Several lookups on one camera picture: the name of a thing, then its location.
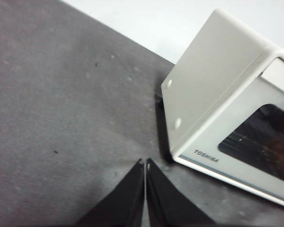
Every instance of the tinted display window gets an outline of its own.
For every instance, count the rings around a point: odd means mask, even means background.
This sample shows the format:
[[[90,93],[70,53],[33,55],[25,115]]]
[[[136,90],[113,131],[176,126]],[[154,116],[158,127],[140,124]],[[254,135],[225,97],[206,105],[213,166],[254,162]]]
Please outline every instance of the tinted display window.
[[[218,148],[284,180],[284,111],[271,104],[260,107]]]

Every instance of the gray surface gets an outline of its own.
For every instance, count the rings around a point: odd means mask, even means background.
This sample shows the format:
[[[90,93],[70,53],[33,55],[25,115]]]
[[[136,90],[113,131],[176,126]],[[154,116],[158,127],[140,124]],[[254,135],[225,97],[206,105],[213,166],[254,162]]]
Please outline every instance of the gray surface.
[[[0,1],[0,227],[72,224],[140,157],[217,222],[284,226],[283,207],[163,161],[172,67],[61,2]]]

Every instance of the gray tabletop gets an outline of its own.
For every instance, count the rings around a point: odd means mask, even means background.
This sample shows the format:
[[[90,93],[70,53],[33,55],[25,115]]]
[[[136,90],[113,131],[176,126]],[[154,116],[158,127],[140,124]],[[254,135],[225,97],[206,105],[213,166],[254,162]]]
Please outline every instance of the gray tabletop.
[[[172,67],[59,1],[0,1],[0,227],[75,223],[140,157],[217,222],[284,226],[283,207],[164,161]]]

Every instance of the white background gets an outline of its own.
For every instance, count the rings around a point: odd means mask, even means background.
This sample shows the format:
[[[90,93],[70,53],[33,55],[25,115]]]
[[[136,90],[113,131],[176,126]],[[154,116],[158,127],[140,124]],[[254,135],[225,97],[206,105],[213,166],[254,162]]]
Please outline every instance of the white background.
[[[284,0],[62,0],[176,63],[215,8],[284,48]]]

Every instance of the white plastic casing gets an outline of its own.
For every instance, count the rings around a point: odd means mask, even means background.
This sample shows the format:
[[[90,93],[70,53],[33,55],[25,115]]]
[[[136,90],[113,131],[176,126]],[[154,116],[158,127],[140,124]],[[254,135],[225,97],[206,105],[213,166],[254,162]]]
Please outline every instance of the white plastic casing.
[[[284,206],[284,181],[218,150],[262,105],[284,110],[283,49],[216,9],[161,89],[175,161]]]

